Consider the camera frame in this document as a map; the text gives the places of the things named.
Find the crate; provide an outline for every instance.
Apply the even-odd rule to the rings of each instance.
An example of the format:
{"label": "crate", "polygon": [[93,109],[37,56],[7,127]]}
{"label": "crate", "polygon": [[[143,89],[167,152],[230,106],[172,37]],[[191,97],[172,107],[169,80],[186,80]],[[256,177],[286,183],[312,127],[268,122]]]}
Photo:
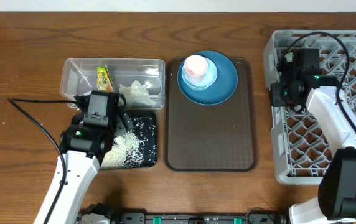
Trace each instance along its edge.
{"label": "crate", "polygon": [[[276,30],[263,51],[265,84],[279,81],[276,66],[282,52],[298,37],[315,31],[337,36],[348,48],[350,68],[343,89],[356,115],[356,30]],[[314,35],[300,40],[295,47],[318,48],[324,73],[344,73],[345,55],[331,37]],[[315,118],[306,110],[295,113],[289,108],[272,108],[271,130],[275,176],[281,184],[320,184],[332,159],[329,145]]]}

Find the cable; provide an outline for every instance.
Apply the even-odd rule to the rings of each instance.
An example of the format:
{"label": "cable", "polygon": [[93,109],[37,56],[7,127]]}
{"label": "cable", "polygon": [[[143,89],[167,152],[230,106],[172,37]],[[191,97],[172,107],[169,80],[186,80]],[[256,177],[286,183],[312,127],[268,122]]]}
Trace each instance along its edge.
{"label": "cable", "polygon": [[[266,210],[263,209],[263,208],[261,208],[261,207],[254,207],[254,208],[250,209],[250,211],[248,211],[248,213],[246,214],[246,220],[247,220],[247,222],[250,223],[250,224],[253,224],[253,222],[250,221],[249,217],[250,217],[250,215],[251,215],[251,212],[252,212],[254,209],[258,209],[258,210],[261,210],[261,211],[266,212]],[[268,218],[269,218],[273,223],[275,223],[275,219],[274,219],[274,218],[272,218],[269,214],[266,214],[266,215],[268,216]]]}
{"label": "cable", "polygon": [[30,116],[26,111],[24,111],[19,105],[17,105],[15,103],[15,101],[20,101],[20,102],[29,102],[29,103],[75,103],[75,101],[68,101],[68,100],[49,100],[49,101],[45,101],[45,100],[24,100],[24,99],[16,99],[16,98],[8,98],[8,101],[17,109],[19,110],[24,116],[26,116],[26,118],[28,118],[31,122],[33,122],[51,141],[51,143],[55,146],[56,150],[58,151],[59,157],[60,157],[60,161],[62,163],[62,180],[60,181],[60,186],[58,188],[58,191],[55,195],[54,201],[52,202],[48,214],[44,220],[44,224],[48,223],[49,218],[52,214],[52,211],[55,208],[55,205],[58,201],[59,195],[62,192],[62,189],[66,183],[66,176],[67,176],[67,169],[66,169],[66,162],[65,162],[65,158],[62,155],[62,152],[57,144],[57,142],[55,141],[55,139],[48,133],[48,131],[40,124],[38,123],[32,116]]}
{"label": "cable", "polygon": [[[339,108],[340,108],[342,114],[344,115],[344,117],[346,118],[346,120],[348,121],[348,123],[350,124],[351,128],[352,128],[352,129],[355,131],[355,133],[356,133],[356,125],[354,124],[354,122],[352,122],[352,120],[350,119],[350,117],[349,117],[349,115],[347,114],[346,110],[344,109],[344,106],[342,105],[342,101],[343,101],[343,100],[340,99],[340,90],[342,89],[342,84],[343,84],[343,82],[344,82],[344,80],[345,80],[345,77],[347,76],[348,69],[349,69],[349,67],[350,67],[350,55],[349,55],[349,53],[348,53],[348,49],[345,47],[345,45],[343,44],[343,42],[342,42],[339,38],[337,38],[336,36],[334,36],[334,35],[332,35],[332,34],[330,34],[330,33],[321,32],[321,31],[318,31],[318,32],[311,32],[311,33],[309,33],[309,34],[306,34],[306,35],[304,35],[304,36],[301,36],[300,38],[296,39],[293,43],[291,43],[291,44],[289,45],[289,47],[287,47],[287,49],[286,49],[286,51],[285,51],[284,54],[286,55],[287,53],[289,53],[290,50],[291,50],[291,48],[294,47],[294,45],[296,45],[296,43],[299,42],[300,40],[302,40],[302,39],[304,39],[304,38],[306,38],[306,37],[309,37],[309,36],[311,36],[311,35],[319,35],[319,34],[326,35],[326,36],[329,36],[329,37],[335,39],[335,40],[341,45],[341,47],[342,47],[343,50],[344,50],[344,54],[345,54],[345,57],[346,57],[347,60],[346,60],[346,62],[345,62],[345,70],[344,70],[344,73],[343,73],[343,75],[342,75],[342,77],[341,77],[341,81],[340,81],[339,86],[337,87],[337,91],[336,91],[336,93],[335,93],[335,98],[337,99],[337,104],[339,105]],[[284,62],[284,56],[283,56],[282,59],[279,61],[278,69],[280,69],[280,67],[282,66],[283,62]]]}

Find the brown tray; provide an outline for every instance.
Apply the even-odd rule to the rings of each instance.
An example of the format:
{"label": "brown tray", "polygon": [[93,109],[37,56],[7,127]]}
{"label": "brown tray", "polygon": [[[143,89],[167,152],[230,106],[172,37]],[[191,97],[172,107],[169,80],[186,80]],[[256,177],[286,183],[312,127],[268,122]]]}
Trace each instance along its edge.
{"label": "brown tray", "polygon": [[177,72],[184,57],[169,64],[166,77],[167,134],[164,160],[174,171],[249,171],[258,161],[251,67],[230,57],[238,86],[226,101],[202,106],[181,92]]}

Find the clear plastic container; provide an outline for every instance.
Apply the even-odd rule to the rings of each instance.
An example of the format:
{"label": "clear plastic container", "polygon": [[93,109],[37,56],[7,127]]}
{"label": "clear plastic container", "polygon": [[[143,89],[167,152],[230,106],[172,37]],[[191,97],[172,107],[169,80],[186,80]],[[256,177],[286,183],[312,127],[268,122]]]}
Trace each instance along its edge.
{"label": "clear plastic container", "polygon": [[117,93],[120,85],[130,87],[134,81],[146,85],[149,96],[125,95],[128,108],[160,109],[164,106],[165,65],[159,59],[69,58],[63,68],[60,94],[74,100],[75,95],[96,90],[97,68],[102,65],[108,66]]}

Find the white wall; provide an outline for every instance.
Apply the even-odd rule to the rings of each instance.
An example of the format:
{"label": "white wall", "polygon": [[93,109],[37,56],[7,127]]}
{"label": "white wall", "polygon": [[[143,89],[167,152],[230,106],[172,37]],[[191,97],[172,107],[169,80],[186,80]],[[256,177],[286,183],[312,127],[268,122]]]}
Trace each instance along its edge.
{"label": "white wall", "polygon": [[0,0],[0,11],[356,12],[356,0]]}

